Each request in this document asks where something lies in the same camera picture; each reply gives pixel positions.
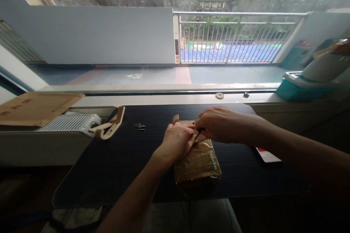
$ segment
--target black table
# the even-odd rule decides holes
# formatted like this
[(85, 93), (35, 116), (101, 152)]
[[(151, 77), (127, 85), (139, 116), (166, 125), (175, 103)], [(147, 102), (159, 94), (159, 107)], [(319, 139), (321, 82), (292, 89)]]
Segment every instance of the black table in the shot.
[[(113, 205), (161, 144), (172, 117), (197, 119), (214, 104), (127, 106), (122, 125), (108, 140), (94, 139), (56, 190), (56, 208)], [(239, 112), (255, 114), (245, 104), (226, 104)], [(146, 125), (138, 131), (133, 125)], [(175, 186), (174, 169), (162, 179), (154, 202), (295, 194), (309, 191), (309, 184), (285, 163), (266, 164), (255, 149), (242, 144), (213, 141), (222, 178), (215, 185), (187, 191)]]

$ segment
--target tape roll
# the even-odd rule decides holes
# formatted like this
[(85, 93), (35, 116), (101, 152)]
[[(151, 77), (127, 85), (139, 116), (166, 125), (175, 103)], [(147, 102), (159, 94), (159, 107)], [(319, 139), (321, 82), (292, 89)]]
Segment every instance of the tape roll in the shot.
[(215, 94), (215, 97), (217, 98), (217, 99), (223, 99), (224, 97), (225, 97), (225, 95), (223, 94), (223, 93), (216, 93)]

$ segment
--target wooden bracket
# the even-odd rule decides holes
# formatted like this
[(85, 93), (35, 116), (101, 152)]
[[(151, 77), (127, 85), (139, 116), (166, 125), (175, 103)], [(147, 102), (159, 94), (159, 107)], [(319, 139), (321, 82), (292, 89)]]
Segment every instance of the wooden bracket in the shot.
[[(95, 133), (96, 138), (101, 138), (103, 140), (106, 140), (111, 136), (113, 136), (114, 132), (118, 129), (118, 127), (120, 127), (123, 121), (125, 107), (122, 107), (122, 106), (114, 106), (114, 107), (118, 108), (118, 113), (108, 123), (89, 129), (90, 133)], [(108, 129), (106, 133), (104, 133), (104, 129), (106, 129), (107, 127), (110, 127), (110, 129)]]
[(205, 139), (207, 139), (204, 135), (200, 134), (196, 140), (194, 140), (194, 137), (198, 134), (198, 131), (195, 130), (195, 123), (196, 123), (196, 120), (191, 120), (191, 121), (181, 121), (180, 122), (180, 117), (179, 115), (175, 115), (173, 118), (172, 118), (172, 124), (175, 125), (177, 122), (179, 122), (180, 125), (184, 125), (184, 126), (187, 126), (188, 128), (191, 128), (193, 129), (194, 131), (194, 136), (193, 136), (193, 141), (194, 143), (198, 143), (198, 142), (201, 142)]

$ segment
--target white radiator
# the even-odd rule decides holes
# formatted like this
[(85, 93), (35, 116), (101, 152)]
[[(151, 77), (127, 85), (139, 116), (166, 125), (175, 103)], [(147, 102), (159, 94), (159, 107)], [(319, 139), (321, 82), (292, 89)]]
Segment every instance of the white radiator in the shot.
[(101, 124), (92, 115), (60, 115), (36, 131), (0, 132), (1, 166), (74, 165)]

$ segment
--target window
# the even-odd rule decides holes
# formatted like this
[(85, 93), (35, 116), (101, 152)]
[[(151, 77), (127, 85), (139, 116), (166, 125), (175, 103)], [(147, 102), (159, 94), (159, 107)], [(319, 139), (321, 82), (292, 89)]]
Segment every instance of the window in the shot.
[[(197, 90), (213, 84), (275, 89), (285, 72), (302, 70), (316, 49), (344, 37), (350, 26), (350, 13), (339, 13), (350, 0), (27, 2), (1, 3), (0, 44), (62, 91)], [(218, 13), (232, 11), (250, 14)]]

